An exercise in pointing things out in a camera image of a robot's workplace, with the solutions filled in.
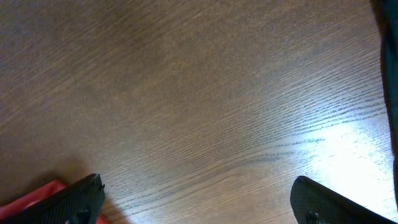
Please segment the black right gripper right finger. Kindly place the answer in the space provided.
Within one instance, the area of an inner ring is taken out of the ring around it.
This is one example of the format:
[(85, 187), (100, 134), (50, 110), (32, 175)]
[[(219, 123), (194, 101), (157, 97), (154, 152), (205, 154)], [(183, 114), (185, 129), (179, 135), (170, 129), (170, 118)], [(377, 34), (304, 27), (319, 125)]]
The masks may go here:
[(291, 188), (290, 205), (299, 224), (395, 224), (394, 221), (302, 175), (295, 179)]

